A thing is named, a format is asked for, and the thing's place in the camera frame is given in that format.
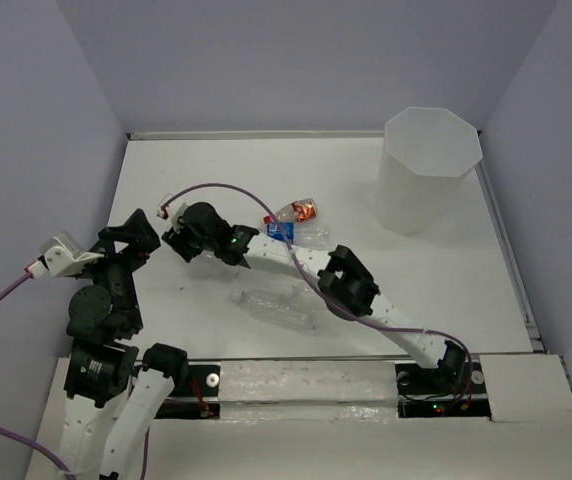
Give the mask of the blue label plastic bottle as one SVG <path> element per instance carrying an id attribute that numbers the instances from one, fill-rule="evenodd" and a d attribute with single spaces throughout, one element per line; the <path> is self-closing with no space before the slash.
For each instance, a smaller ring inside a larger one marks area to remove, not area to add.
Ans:
<path id="1" fill-rule="evenodd" d="M 283 222 L 280 225 L 270 222 L 265 225 L 265 233 L 277 241 L 287 238 L 292 245 L 314 250 L 325 250 L 330 245 L 329 228 L 316 221 Z"/>

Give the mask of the red label plastic bottle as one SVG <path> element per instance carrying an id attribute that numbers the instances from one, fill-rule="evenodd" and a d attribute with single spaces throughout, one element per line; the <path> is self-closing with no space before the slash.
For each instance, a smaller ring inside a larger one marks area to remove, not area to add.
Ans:
<path id="1" fill-rule="evenodd" d="M 285 205 L 273 215 L 264 216 L 262 221 L 264 224 L 274 221 L 278 223 L 301 223 L 313 220 L 317 216 L 318 209 L 315 201 L 312 198 L 306 198 Z"/>

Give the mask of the clear bottle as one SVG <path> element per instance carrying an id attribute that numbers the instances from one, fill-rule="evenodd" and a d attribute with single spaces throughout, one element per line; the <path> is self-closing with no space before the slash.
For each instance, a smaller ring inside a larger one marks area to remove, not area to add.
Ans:
<path id="1" fill-rule="evenodd" d="M 212 252 L 203 251 L 185 265 L 187 276 L 198 281 L 231 282 L 237 278 L 240 269 L 217 259 Z"/>
<path id="2" fill-rule="evenodd" d="M 317 316 L 324 308 L 304 282 L 283 292 L 240 290 L 232 294 L 231 300 L 263 324 L 303 334 L 317 332 Z"/>

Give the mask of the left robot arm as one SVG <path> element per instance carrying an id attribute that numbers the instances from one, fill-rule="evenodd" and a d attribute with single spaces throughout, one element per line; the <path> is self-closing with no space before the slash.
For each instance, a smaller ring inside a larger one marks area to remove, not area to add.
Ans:
<path id="1" fill-rule="evenodd" d="M 185 351 L 128 345 L 143 328 L 133 280 L 161 245 L 145 213 L 106 227 L 72 276 L 86 280 L 71 298 L 72 350 L 64 382 L 59 455 L 68 479 L 124 479 L 169 395 L 187 383 Z"/>

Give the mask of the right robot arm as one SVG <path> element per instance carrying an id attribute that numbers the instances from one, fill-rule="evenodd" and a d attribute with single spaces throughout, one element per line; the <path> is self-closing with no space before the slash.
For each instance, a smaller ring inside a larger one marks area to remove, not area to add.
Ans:
<path id="1" fill-rule="evenodd" d="M 166 201 L 158 216 L 170 225 L 162 239 L 186 262 L 209 252 L 229 266 L 300 277 L 333 315 L 376 330 L 404 350 L 434 390 L 452 391 L 457 398 L 470 393 L 474 368 L 463 342 L 408 317 L 384 296 L 350 248 L 320 251 L 287 245 L 254 227 L 229 224 L 206 202 Z"/>

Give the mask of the white octagonal plastic bin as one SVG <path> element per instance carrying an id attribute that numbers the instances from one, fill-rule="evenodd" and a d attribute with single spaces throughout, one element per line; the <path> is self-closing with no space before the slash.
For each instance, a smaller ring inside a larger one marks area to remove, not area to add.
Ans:
<path id="1" fill-rule="evenodd" d="M 384 128 L 374 200 L 378 222 L 403 235 L 426 229 L 482 158 L 477 130 L 450 110 L 403 110 Z"/>

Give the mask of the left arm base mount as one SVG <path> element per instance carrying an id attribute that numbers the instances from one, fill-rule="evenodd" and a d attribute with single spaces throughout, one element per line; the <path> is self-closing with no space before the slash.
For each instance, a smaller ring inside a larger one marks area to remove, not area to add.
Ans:
<path id="1" fill-rule="evenodd" d="M 186 381 L 158 409 L 158 420 L 211 420 L 220 416 L 219 363 L 191 363 Z"/>

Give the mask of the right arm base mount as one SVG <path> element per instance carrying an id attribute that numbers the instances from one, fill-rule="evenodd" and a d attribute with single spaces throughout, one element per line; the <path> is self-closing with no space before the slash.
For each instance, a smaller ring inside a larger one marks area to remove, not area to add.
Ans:
<path id="1" fill-rule="evenodd" d="M 413 363 L 395 365 L 397 387 L 397 413 L 401 419 L 433 418 L 487 418 L 491 408 L 481 363 L 473 362 L 470 390 L 463 394 L 464 386 L 436 386 L 430 371 Z"/>

